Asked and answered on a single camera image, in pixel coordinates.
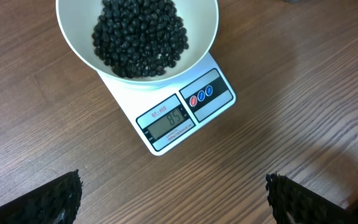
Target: red button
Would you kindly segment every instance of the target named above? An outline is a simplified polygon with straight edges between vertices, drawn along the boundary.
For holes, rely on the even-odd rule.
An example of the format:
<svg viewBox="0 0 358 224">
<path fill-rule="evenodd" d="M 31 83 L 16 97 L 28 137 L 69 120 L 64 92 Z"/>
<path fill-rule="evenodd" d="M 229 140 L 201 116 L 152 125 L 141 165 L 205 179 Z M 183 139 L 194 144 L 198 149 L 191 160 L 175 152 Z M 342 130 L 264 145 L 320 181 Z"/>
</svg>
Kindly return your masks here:
<svg viewBox="0 0 358 224">
<path fill-rule="evenodd" d="M 196 96 L 192 96 L 190 98 L 190 106 L 196 106 L 197 105 L 197 97 Z"/>
</svg>

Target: digit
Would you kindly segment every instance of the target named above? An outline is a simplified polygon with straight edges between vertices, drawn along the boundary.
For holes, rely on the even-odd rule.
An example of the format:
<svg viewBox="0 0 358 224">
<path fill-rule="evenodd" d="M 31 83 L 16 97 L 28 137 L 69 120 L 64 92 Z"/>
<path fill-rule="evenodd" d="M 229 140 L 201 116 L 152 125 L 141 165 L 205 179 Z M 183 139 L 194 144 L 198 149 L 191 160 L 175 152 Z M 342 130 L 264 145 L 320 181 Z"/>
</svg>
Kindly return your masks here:
<svg viewBox="0 0 358 224">
<path fill-rule="evenodd" d="M 177 118 L 177 122 L 179 122 L 179 121 L 180 121 L 180 117 L 179 117 L 179 115 L 175 114 L 175 112 L 177 112 L 177 110 L 174 110 L 174 111 L 172 112 L 172 114 L 173 114 L 174 117 Z"/>
<path fill-rule="evenodd" d="M 168 115 L 167 115 L 167 118 L 168 118 L 169 123 L 170 123 L 172 126 L 174 126 L 174 125 L 175 125 L 175 121 L 173 120 L 172 115 L 171 115 L 171 114 L 168 114 Z"/>
</svg>

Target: bowl rim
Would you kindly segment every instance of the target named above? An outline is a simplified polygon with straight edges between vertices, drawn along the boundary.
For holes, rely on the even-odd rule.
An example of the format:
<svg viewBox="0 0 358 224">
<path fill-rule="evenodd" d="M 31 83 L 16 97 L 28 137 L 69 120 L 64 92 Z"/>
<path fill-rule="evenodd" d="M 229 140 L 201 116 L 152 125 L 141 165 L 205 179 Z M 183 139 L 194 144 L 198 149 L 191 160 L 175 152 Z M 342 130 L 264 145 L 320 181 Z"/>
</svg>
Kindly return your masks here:
<svg viewBox="0 0 358 224">
<path fill-rule="evenodd" d="M 206 49 L 206 51 L 204 52 L 204 54 L 190 67 L 188 67 L 186 70 L 184 70 L 183 72 L 181 73 L 178 73 L 174 76 L 171 76 L 171 77 L 168 77 L 168 78 L 164 78 L 164 79 L 161 79 L 161 80 L 152 80 L 152 81 L 137 81 L 137 80 L 130 80 L 130 79 L 125 79 L 125 78 L 120 78 L 120 77 L 115 77 L 113 75 L 110 75 L 106 72 L 103 72 L 101 70 L 99 70 L 98 68 L 96 68 L 95 66 L 93 66 L 92 64 L 90 64 L 87 60 L 85 60 L 76 50 L 75 48 L 72 46 L 71 42 L 68 40 L 67 36 L 66 36 L 66 33 L 62 27 L 62 22 L 60 20 L 60 15 L 59 15 L 59 1 L 64 1 L 64 0 L 56 0 L 56 15 L 57 15 L 57 21 L 59 23 L 59 28 L 60 28 L 60 31 L 62 32 L 63 34 L 63 37 L 65 38 L 67 44 L 70 46 L 70 48 L 72 49 L 72 51 L 74 51 L 74 53 L 85 63 L 87 64 L 89 67 L 91 67 L 93 70 L 97 71 L 98 73 L 103 73 L 105 75 L 107 75 L 108 77 L 111 77 L 117 81 L 120 81 L 120 82 L 124 82 L 124 83 L 128 83 L 128 84 L 134 84 L 134 85 L 153 85 L 153 84 L 161 84 L 163 82 L 167 82 L 169 80 L 172 80 L 176 77 L 179 77 L 180 75 L 186 73 L 187 71 L 189 71 L 190 69 L 192 69 L 198 62 L 201 61 L 201 59 L 203 59 L 205 57 L 205 55 L 209 52 L 209 50 L 211 49 L 214 41 L 215 41 L 215 38 L 216 38 L 216 34 L 218 33 L 218 26 L 219 26 L 219 7 L 218 7 L 218 0 L 214 0 L 215 2 L 215 8 L 216 8 L 216 23 L 215 23 L 215 31 L 214 31 L 214 35 L 213 35 L 213 38 L 212 38 L 212 41 L 211 43 L 209 43 L 209 46 L 208 48 Z"/>
</svg>

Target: brown wood table top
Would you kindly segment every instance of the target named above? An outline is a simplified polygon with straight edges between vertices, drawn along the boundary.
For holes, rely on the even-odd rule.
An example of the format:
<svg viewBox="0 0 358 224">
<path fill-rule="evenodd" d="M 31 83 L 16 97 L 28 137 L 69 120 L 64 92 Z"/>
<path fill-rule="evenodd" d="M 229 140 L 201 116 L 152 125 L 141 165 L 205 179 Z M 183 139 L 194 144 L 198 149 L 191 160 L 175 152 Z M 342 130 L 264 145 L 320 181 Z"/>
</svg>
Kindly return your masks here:
<svg viewBox="0 0 358 224">
<path fill-rule="evenodd" d="M 55 1 L 0 0 L 0 206 L 80 170 L 76 223 L 273 223 L 266 173 L 358 202 L 358 0 L 221 0 L 236 104 L 153 156 L 69 48 Z"/>
</svg>

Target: pile of black beans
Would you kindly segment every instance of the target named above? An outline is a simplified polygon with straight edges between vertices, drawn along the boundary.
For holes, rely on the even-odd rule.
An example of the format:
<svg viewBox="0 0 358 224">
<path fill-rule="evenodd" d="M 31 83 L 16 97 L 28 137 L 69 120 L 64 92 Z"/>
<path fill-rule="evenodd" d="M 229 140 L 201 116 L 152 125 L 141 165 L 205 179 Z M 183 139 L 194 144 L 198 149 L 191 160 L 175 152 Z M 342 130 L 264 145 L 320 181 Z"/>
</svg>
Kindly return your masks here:
<svg viewBox="0 0 358 224">
<path fill-rule="evenodd" d="M 171 0 L 102 0 L 92 34 L 95 54 L 120 77 L 154 77 L 189 48 Z"/>
</svg>

